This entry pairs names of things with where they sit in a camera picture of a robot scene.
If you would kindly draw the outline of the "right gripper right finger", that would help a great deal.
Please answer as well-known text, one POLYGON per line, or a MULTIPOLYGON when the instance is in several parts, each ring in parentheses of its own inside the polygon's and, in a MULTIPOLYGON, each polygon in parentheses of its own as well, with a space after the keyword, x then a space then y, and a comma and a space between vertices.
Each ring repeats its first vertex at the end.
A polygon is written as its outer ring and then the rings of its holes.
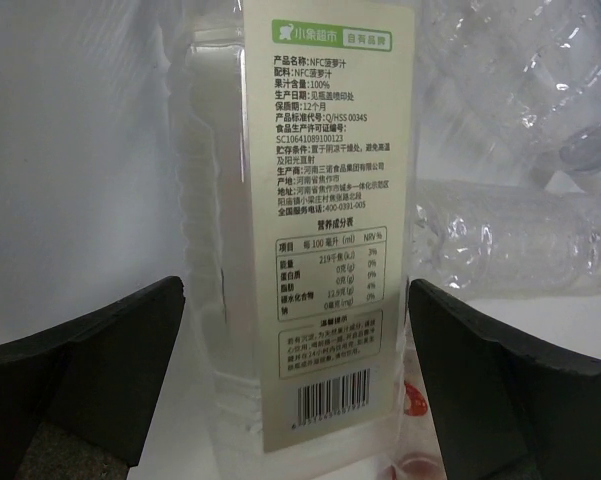
POLYGON ((409 318, 450 479, 601 479, 601 360, 425 280, 409 318))

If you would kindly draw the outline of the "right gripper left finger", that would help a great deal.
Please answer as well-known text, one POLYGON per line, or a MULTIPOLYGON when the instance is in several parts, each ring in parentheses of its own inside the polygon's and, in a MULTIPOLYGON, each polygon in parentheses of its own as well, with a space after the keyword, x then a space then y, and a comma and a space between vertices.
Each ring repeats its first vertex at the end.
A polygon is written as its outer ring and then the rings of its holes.
POLYGON ((0 345, 0 479, 125 479, 138 465, 185 306, 166 277, 0 345))

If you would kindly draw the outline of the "square bottle beige label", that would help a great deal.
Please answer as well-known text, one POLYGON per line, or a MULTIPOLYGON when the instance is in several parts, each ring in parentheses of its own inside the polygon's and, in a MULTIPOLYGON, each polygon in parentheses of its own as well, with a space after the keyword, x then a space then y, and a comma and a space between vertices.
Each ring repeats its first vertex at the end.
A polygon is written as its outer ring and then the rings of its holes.
POLYGON ((168 5, 185 291, 224 479, 314 479, 399 435, 420 17, 168 5))

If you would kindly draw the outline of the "clear crushed bottle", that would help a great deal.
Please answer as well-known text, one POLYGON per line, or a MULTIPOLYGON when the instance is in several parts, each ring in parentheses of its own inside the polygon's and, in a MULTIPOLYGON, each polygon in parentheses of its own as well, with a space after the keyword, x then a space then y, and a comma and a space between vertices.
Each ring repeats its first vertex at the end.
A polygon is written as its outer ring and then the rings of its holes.
POLYGON ((601 294, 601 196, 422 180, 412 275, 465 301, 601 294))

